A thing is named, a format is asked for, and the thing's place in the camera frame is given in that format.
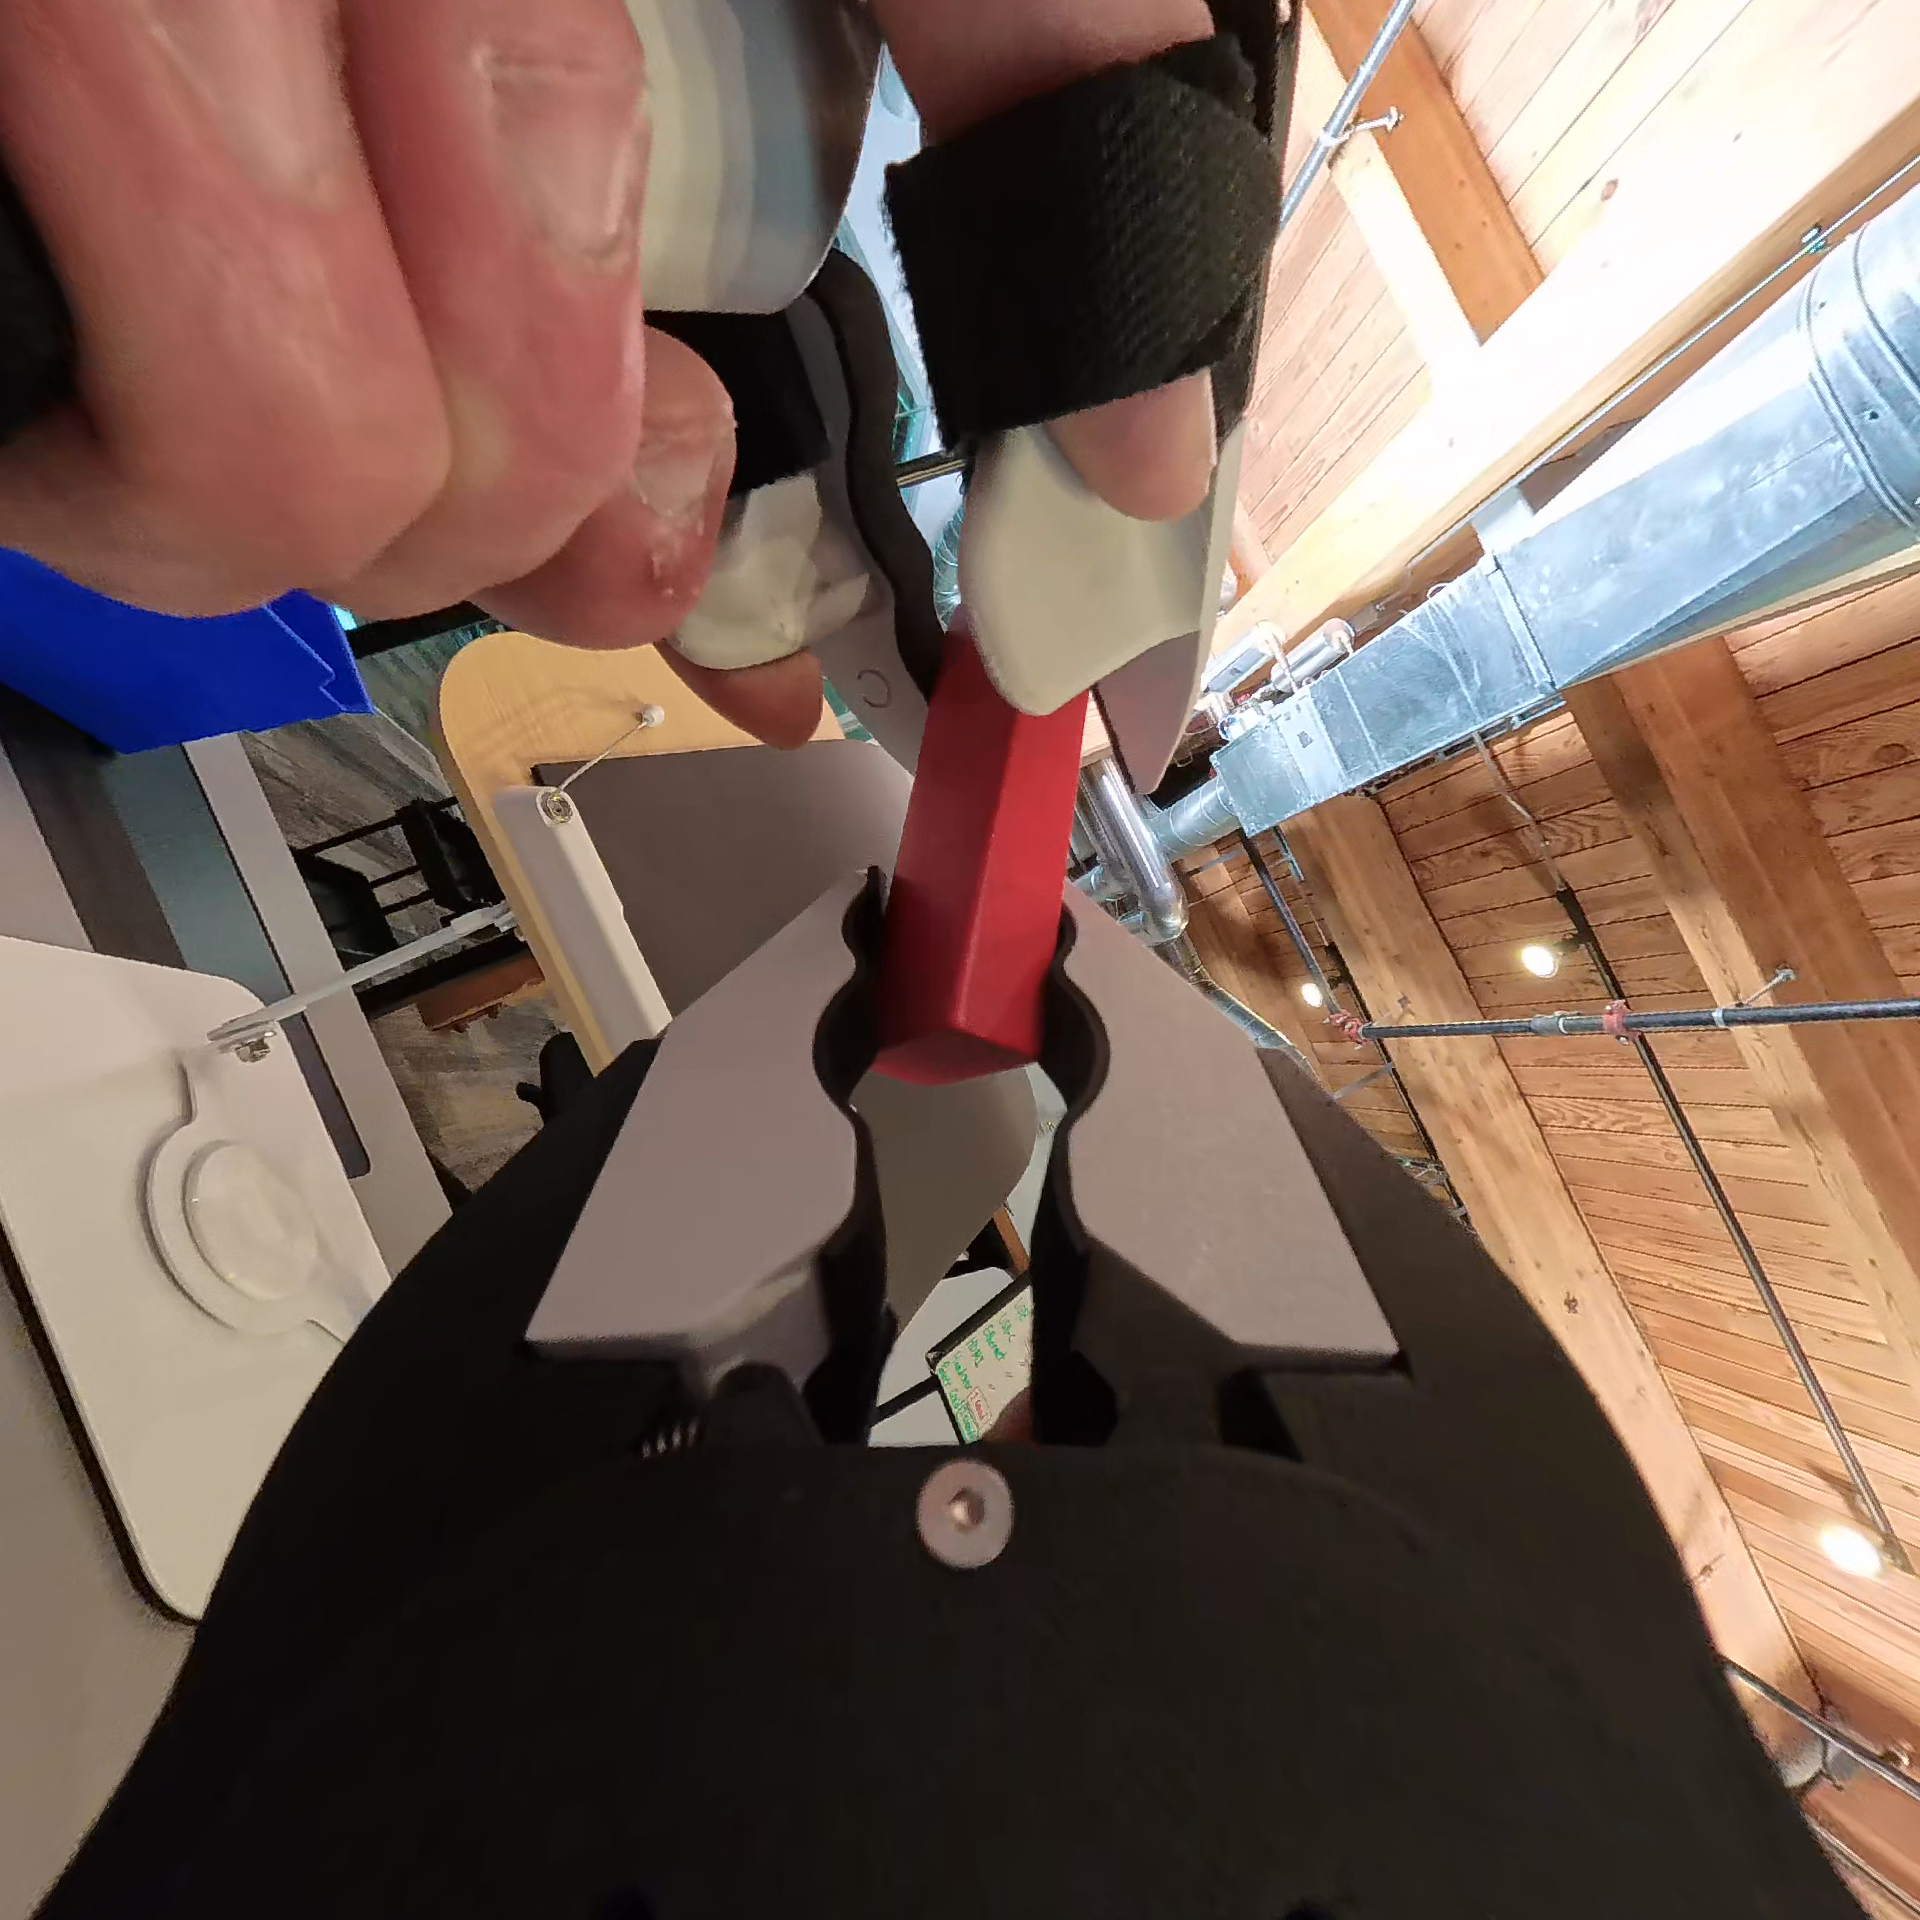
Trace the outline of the silver ceiling duct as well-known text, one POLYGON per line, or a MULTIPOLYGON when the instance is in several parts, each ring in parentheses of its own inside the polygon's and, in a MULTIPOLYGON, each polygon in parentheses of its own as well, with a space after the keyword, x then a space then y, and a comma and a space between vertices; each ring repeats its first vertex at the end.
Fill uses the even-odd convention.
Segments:
POLYGON ((1633 423, 1475 567, 1369 640, 1329 621, 1276 655, 1213 778, 1143 807, 1161 945, 1174 858, 1263 832, 1525 717, 1916 549, 1918 194, 1633 423))

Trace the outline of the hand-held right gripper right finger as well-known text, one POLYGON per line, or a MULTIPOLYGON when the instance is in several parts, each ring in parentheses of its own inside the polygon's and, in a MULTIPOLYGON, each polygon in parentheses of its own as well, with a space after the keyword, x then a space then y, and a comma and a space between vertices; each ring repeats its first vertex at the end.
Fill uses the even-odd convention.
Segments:
POLYGON ((1279 1095, 1279 1061, 1086 897, 1040 1067, 1062 1097, 1030 1290, 1033 1411, 1213 1411, 1245 1376, 1379 1376, 1401 1344, 1279 1095))

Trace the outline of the whiteboard easel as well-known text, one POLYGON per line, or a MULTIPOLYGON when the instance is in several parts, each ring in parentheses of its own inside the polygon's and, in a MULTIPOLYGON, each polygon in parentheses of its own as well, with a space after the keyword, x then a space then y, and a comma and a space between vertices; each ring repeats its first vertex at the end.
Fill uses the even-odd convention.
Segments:
POLYGON ((1033 1287, 1014 1280, 925 1352, 951 1431, 963 1447, 991 1437, 1033 1376, 1033 1287))

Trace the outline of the black backdrop board stand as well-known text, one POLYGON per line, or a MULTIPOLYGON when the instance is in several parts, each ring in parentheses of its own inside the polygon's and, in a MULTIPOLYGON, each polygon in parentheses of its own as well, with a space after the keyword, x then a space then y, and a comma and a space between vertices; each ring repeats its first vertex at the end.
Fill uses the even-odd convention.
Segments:
MULTIPOLYGON (((792 753, 705 710, 656 647, 583 653, 523 633, 468 643, 438 682, 431 743, 564 1030, 605 1071, 638 1031, 589 1008, 583 963, 496 800, 597 762, 572 790, 671 1014, 699 999, 832 881, 896 862, 908 773, 829 707, 792 753)), ((1036 1152, 1024 1071, 955 1089, 887 1077, 855 1093, 876 1145, 887 1296, 908 1322, 1006 1207, 1036 1152)))

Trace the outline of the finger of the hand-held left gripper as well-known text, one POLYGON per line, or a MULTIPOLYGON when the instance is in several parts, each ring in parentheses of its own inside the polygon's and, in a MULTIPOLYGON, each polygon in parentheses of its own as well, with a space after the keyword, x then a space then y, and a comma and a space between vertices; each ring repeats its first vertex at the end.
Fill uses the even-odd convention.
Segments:
POLYGON ((832 679, 900 677, 896 590, 843 493, 805 472, 729 505, 676 647, 708 671, 819 655, 832 679))
POLYGON ((1236 433, 1220 445, 1206 498, 1179 519, 1116 510, 1053 421, 985 442, 957 583, 998 696, 1040 717, 1092 694, 1129 782, 1158 787, 1206 672, 1236 493, 1236 433))

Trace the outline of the blue plastic bin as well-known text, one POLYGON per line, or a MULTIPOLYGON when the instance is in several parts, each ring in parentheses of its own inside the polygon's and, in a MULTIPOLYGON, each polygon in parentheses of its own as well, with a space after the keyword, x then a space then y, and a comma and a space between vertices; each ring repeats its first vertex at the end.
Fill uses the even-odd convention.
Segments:
POLYGON ((1 685, 121 755, 372 711, 344 630, 303 592, 158 616, 16 551, 1 553, 1 685))

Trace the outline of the person's left hand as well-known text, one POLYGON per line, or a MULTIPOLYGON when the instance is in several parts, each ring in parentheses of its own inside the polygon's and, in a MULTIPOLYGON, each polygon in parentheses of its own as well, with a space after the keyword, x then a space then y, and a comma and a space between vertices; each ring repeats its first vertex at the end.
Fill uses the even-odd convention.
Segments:
POLYGON ((1133 66, 1262 122, 1272 39, 1227 6, 5 6, 78 386, 5 447, 5 549, 163 616, 669 643, 735 425, 643 278, 798 294, 880 46, 945 144, 1133 66))

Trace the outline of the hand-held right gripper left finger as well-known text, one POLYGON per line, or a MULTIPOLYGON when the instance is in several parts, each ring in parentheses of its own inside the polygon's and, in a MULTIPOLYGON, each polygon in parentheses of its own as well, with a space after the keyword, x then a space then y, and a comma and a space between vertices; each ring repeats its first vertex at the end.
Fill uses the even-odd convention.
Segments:
POLYGON ((651 1361, 704 1401, 776 1369, 872 1411, 891 1342, 872 1136, 884 875, 829 885, 664 1030, 533 1315, 542 1354, 651 1361))

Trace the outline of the long red rectangular bar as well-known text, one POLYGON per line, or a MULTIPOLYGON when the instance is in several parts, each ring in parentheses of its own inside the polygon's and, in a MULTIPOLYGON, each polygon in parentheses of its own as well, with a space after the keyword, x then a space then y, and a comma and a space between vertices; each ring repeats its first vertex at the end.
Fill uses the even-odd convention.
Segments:
POLYGON ((884 906, 884 1077, 945 1089, 1037 1061, 1086 729, 1086 694, 1027 713, 966 621, 949 626, 884 906))

